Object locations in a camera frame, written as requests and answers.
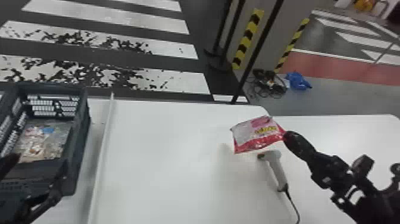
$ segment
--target painted floor stripe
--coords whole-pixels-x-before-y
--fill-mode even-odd
[[[31,0],[22,11],[189,34],[184,20],[62,0]]]
[[[392,55],[392,54],[385,54],[380,58],[378,61],[380,64],[393,64],[395,66],[400,66],[400,56]]]
[[[400,46],[397,44],[394,44],[390,49],[394,50],[394,51],[400,51]]]
[[[18,21],[7,21],[2,27],[0,27],[0,37],[198,59],[196,49],[191,44],[136,38],[110,33],[99,33],[89,30],[46,26],[34,23],[23,23]]]
[[[210,94],[203,73],[0,55],[0,81],[81,83],[99,88]]]
[[[382,53],[375,52],[375,51],[368,51],[368,50],[361,50],[362,52],[366,53],[369,57],[376,60]]]
[[[355,21],[352,18],[347,17],[347,16],[336,15],[336,14],[327,13],[327,12],[318,11],[318,10],[313,10],[312,13],[314,15],[320,15],[320,16],[328,17],[328,18],[335,18],[337,20],[342,20],[342,21],[346,21],[346,22],[350,22],[350,23],[357,23],[357,21]]]
[[[224,101],[224,102],[230,102],[233,98],[233,96],[228,96],[228,95],[212,95],[215,101]],[[237,102],[248,102],[246,97],[239,97],[237,99]]]
[[[374,63],[373,60],[368,60],[368,59],[352,58],[352,57],[346,57],[346,56],[341,56],[341,55],[336,55],[336,54],[327,54],[327,53],[321,53],[321,52],[315,52],[315,51],[307,51],[307,50],[303,50],[303,49],[294,48],[294,49],[292,49],[292,51],[305,53],[305,54],[320,55],[320,56],[331,57],[331,58],[339,58],[339,59],[350,60],[350,61],[362,61],[362,62],[366,62],[366,63]]]
[[[181,12],[181,8],[178,1],[170,1],[170,0],[112,0],[118,2],[126,2],[136,5],[144,5],[153,8],[160,8],[163,10],[170,10]]]
[[[349,25],[349,24],[345,24],[345,23],[338,23],[338,22],[326,20],[323,18],[315,18],[315,19],[318,20],[319,22],[321,22],[322,24],[324,24],[325,26],[330,26],[330,27],[334,27],[334,28],[342,29],[342,30],[350,30],[353,32],[358,32],[358,33],[365,33],[368,35],[380,36],[379,34],[375,33],[374,31],[364,28],[364,27]]]
[[[381,41],[378,39],[364,38],[362,36],[351,35],[347,33],[336,32],[339,36],[351,43],[358,43],[362,45],[375,46],[377,48],[388,48],[391,43],[388,41]]]
[[[294,70],[308,77],[400,86],[400,66],[389,64],[371,64],[292,52],[280,72]]]
[[[396,39],[399,38],[399,35],[397,35],[396,33],[388,30],[387,28],[384,28],[383,26],[381,26],[381,25],[379,25],[377,23],[374,23],[374,22],[371,22],[371,21],[367,21],[367,23],[369,25],[371,25],[371,26],[373,26],[373,27],[375,27],[377,29],[380,29],[381,31],[387,33],[388,35],[391,35],[391,37],[393,37],[393,38],[396,38]]]

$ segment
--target white table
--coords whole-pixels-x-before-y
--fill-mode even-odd
[[[93,122],[104,125],[107,108],[106,101],[90,101]],[[275,191],[267,163],[258,161],[256,153],[233,154],[229,128],[266,114],[263,108],[148,101],[115,101],[111,108],[93,196],[94,158],[82,165],[77,194],[63,199],[35,223],[85,223],[88,200],[92,200],[89,223],[294,223],[293,210]],[[389,166],[399,162],[396,117],[275,120],[303,134],[319,151],[337,154],[349,164],[368,154],[378,164],[370,174],[378,188],[388,186]],[[270,148],[283,153],[301,223],[353,223],[330,202],[332,193],[310,179],[307,165],[282,142]],[[84,161],[93,155],[88,152]]]

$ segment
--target red floor area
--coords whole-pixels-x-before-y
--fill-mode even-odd
[[[400,66],[371,64],[320,55],[291,52],[279,73],[400,86]]]

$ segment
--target item in basket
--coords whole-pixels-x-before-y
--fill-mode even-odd
[[[230,129],[235,142],[235,154],[260,150],[282,140],[285,130],[269,116],[239,123]]]
[[[20,163],[60,158],[73,122],[54,119],[29,120],[14,153],[20,153]]]

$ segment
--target blue object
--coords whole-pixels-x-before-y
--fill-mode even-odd
[[[292,89],[306,90],[312,88],[309,82],[307,82],[304,77],[298,72],[290,72],[286,74],[285,79],[290,82],[290,87]]]
[[[54,132],[54,128],[52,128],[52,127],[44,127],[44,128],[42,129],[42,132],[43,132],[44,134],[51,134],[51,133]]]

